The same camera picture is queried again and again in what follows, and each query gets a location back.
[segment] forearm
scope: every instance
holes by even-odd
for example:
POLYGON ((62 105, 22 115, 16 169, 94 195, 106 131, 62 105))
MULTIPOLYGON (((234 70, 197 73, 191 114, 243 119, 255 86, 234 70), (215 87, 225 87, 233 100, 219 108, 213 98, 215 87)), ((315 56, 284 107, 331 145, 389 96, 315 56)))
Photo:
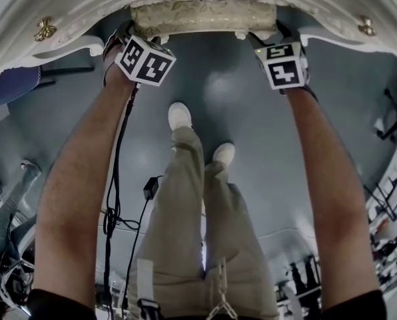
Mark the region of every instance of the forearm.
POLYGON ((330 307, 351 294, 378 288, 364 194, 344 146, 315 99, 300 89, 291 89, 287 95, 304 155, 322 266, 324 306, 330 307), (356 276, 363 279, 363 288, 347 282, 351 274, 342 271, 349 266, 359 271, 356 276))
POLYGON ((59 280, 53 281, 58 285, 52 292, 61 290, 61 295, 91 307, 99 212, 117 127, 132 89, 132 84, 107 85, 101 91, 62 149, 39 205, 35 287, 46 290, 47 275, 55 274, 59 280), (70 271, 59 262, 67 259, 70 271), (65 290, 70 283, 64 280, 78 269, 84 272, 79 288, 90 290, 87 299, 77 299, 84 292, 67 295, 65 290))

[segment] white cube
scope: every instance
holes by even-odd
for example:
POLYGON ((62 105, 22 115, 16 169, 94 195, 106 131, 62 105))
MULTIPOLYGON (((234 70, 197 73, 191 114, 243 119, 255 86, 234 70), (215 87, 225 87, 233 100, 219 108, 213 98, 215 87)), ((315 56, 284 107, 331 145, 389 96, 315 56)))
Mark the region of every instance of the white cube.
POLYGON ((273 90, 306 85, 301 57, 302 50, 299 42, 281 44, 255 50, 260 64, 270 81, 273 90))
POLYGON ((132 36, 115 63, 131 81, 159 87, 176 60, 163 46, 132 36))

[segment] black sleeve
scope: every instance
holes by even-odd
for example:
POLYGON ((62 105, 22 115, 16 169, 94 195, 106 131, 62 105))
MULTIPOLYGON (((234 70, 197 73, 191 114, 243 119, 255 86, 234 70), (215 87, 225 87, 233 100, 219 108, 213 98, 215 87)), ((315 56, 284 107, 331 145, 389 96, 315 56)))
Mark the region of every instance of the black sleeve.
POLYGON ((30 320, 96 320, 97 318, 92 309, 66 297, 40 289, 30 292, 27 308, 31 313, 30 320))
POLYGON ((371 291, 323 312, 322 320, 386 320, 385 301, 381 291, 371 291))

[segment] gold handle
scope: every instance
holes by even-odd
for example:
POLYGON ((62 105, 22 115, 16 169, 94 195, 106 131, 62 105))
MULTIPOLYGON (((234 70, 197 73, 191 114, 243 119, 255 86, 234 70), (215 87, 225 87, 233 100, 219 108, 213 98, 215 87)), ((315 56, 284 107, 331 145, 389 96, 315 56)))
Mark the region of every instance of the gold handle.
POLYGON ((34 40, 44 41, 45 39, 51 38, 55 34, 57 28, 49 24, 51 20, 51 17, 46 17, 39 20, 39 22, 37 23, 37 27, 40 27, 41 30, 34 35, 34 40))
POLYGON ((376 35, 376 32, 372 27, 373 21, 371 20, 371 18, 366 17, 365 15, 361 15, 360 18, 363 21, 363 25, 358 26, 360 32, 369 37, 374 37, 376 35))

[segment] gray floor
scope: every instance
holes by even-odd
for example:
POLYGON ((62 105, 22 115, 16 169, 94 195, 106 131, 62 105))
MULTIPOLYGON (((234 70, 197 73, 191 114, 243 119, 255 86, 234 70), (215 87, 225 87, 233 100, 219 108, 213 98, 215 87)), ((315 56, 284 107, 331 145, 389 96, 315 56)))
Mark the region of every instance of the gray floor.
MULTIPOLYGON (((160 88, 143 86, 129 119, 121 148, 122 217, 138 219, 149 177, 164 173, 172 157, 167 110, 173 101, 187 104, 207 160, 224 141, 236 145, 230 178, 242 191, 256 234, 273 264, 275 281, 283 279, 289 261, 313 248, 312 216, 300 144, 288 103, 271 91, 252 47, 231 33, 171 37, 168 47, 177 63, 160 88)), ((363 183, 372 186, 383 174, 394 150, 373 130, 389 107, 386 86, 397 87, 397 60, 387 54, 365 54, 310 41, 311 86, 322 108, 349 150, 363 183)), ((56 65, 88 65, 87 52, 56 65)), ((77 121, 101 88, 101 62, 94 73, 58 80, 55 87, 33 91, 9 105, 0 123, 0 177, 4 183, 23 158, 44 174, 27 196, 31 214, 55 158, 77 121)), ((150 204, 142 232, 148 224, 150 204)), ((113 236, 112 266, 125 274, 134 235, 113 236)), ((98 256, 103 261, 100 232, 98 256)))

